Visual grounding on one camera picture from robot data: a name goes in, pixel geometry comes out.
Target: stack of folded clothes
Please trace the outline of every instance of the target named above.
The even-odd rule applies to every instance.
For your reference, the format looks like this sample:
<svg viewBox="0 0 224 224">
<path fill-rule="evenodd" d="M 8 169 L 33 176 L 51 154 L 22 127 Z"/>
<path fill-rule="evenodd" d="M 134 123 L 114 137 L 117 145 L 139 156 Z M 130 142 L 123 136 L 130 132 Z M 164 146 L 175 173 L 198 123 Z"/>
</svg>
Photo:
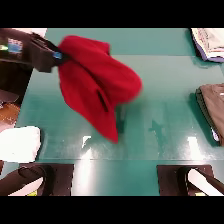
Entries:
<svg viewBox="0 0 224 224">
<path fill-rule="evenodd" d="M 224 146 L 224 84 L 207 84 L 196 90 L 198 104 L 213 130 L 213 137 Z"/>
<path fill-rule="evenodd" d="M 191 31 L 204 61 L 224 62 L 224 28 L 191 28 Z"/>
</svg>

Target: red towel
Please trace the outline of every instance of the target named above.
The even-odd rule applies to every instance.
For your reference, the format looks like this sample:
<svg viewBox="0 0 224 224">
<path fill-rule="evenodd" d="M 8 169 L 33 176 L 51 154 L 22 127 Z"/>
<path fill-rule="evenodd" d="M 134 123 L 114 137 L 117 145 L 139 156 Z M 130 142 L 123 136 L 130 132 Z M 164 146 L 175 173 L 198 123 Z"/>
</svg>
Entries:
<svg viewBox="0 0 224 224">
<path fill-rule="evenodd" d="M 67 36 L 59 48 L 73 58 L 59 66 L 65 102 L 104 137 L 117 143 L 115 107 L 138 95 L 141 79 L 110 56 L 109 43 Z"/>
</svg>

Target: table surface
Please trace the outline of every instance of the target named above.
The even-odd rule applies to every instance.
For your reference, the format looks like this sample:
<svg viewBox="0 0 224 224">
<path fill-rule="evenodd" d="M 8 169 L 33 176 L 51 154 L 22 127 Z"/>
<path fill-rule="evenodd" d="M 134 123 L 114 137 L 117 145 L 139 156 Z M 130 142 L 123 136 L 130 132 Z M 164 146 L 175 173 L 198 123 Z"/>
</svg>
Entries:
<svg viewBox="0 0 224 224">
<path fill-rule="evenodd" d="M 144 89 L 122 106 L 124 124 L 117 108 L 124 127 L 113 144 L 65 104 L 57 68 L 34 70 L 16 127 L 42 130 L 37 161 L 74 163 L 72 195 L 158 195 L 158 164 L 211 164 L 224 182 L 224 149 L 194 94 L 200 85 L 223 83 L 224 68 L 195 56 L 188 29 L 50 28 L 46 38 L 59 44 L 72 34 L 110 42 L 112 56 L 139 74 Z M 2 177 L 17 167 L 6 163 Z"/>
</svg>

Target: teal tabletop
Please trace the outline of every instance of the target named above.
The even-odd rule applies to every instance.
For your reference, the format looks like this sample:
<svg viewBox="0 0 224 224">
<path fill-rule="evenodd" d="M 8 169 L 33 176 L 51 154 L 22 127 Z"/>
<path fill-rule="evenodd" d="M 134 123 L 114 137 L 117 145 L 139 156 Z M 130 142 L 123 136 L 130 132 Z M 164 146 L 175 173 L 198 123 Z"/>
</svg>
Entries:
<svg viewBox="0 0 224 224">
<path fill-rule="evenodd" d="M 57 68 L 34 69 L 16 127 L 41 129 L 38 162 L 74 163 L 72 195 L 159 195 L 158 164 L 211 164 L 224 181 L 224 150 L 194 94 L 223 83 L 224 68 L 195 56 L 188 29 L 50 28 L 46 38 L 58 44 L 66 35 L 110 42 L 112 56 L 143 81 L 137 99 L 116 109 L 123 127 L 113 144 L 65 104 Z M 6 163 L 1 177 L 17 167 Z"/>
</svg>

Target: green light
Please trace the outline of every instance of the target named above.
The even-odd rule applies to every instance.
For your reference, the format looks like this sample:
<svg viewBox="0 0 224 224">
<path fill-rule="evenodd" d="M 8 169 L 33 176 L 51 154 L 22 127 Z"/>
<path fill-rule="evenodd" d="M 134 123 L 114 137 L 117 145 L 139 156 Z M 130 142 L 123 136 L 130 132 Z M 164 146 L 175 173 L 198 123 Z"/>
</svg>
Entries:
<svg viewBox="0 0 224 224">
<path fill-rule="evenodd" d="M 0 45 L 0 50 L 1 51 L 7 51 L 9 48 L 5 45 Z"/>
</svg>

